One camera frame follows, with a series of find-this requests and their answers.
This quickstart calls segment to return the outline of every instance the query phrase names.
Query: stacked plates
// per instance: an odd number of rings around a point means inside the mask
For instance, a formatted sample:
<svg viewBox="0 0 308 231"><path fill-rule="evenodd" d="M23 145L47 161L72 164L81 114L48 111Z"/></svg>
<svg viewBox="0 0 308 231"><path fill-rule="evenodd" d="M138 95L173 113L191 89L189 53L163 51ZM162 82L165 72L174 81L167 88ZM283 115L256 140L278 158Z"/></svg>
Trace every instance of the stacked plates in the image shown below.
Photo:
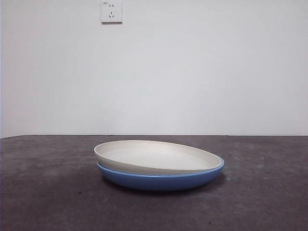
<svg viewBox="0 0 308 231"><path fill-rule="evenodd" d="M158 141L113 141L94 148L97 166L110 181L133 189L194 188L216 177L223 159L201 149Z"/></svg>

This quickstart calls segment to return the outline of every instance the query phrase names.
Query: electrical outlet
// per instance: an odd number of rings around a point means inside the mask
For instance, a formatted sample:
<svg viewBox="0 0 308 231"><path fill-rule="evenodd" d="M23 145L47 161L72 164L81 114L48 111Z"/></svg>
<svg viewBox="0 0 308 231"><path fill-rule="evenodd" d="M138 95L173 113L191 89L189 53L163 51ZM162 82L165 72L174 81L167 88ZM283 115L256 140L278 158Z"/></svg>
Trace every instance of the electrical outlet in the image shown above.
<svg viewBox="0 0 308 231"><path fill-rule="evenodd" d="M102 24L123 23L122 1L110 0L101 3Z"/></svg>

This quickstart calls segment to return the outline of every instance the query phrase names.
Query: table surface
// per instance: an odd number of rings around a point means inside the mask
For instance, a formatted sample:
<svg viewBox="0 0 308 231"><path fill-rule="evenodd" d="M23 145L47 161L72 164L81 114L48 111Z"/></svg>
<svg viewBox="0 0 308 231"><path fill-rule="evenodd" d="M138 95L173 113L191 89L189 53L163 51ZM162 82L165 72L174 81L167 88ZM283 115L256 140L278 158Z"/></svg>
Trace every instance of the table surface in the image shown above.
<svg viewBox="0 0 308 231"><path fill-rule="evenodd" d="M93 148L180 143L220 155L212 182L143 192L102 177ZM307 136L66 136L1 139L3 231L308 230Z"/></svg>

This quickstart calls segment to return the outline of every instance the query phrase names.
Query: white wall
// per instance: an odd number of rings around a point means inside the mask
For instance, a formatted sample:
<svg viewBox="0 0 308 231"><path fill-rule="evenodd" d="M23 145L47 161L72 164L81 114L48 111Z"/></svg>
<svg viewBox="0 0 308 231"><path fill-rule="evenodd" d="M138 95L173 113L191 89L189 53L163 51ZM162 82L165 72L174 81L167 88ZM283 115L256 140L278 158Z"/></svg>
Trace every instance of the white wall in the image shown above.
<svg viewBox="0 0 308 231"><path fill-rule="evenodd" d="M307 0L1 1L1 133L308 135Z"/></svg>

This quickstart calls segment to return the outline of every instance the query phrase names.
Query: blue plate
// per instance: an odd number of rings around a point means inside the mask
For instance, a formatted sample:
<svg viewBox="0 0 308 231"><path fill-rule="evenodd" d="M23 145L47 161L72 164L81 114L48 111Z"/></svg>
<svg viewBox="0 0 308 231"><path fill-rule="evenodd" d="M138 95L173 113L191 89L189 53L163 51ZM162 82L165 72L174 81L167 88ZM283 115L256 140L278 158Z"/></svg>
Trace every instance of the blue plate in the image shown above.
<svg viewBox="0 0 308 231"><path fill-rule="evenodd" d="M215 178L222 170L225 162L221 159L221 165L217 168L183 175L151 176L138 175L124 172L117 172L107 169L97 163L104 177L115 184L127 188L148 190L148 191L174 191L198 187L208 183Z"/></svg>

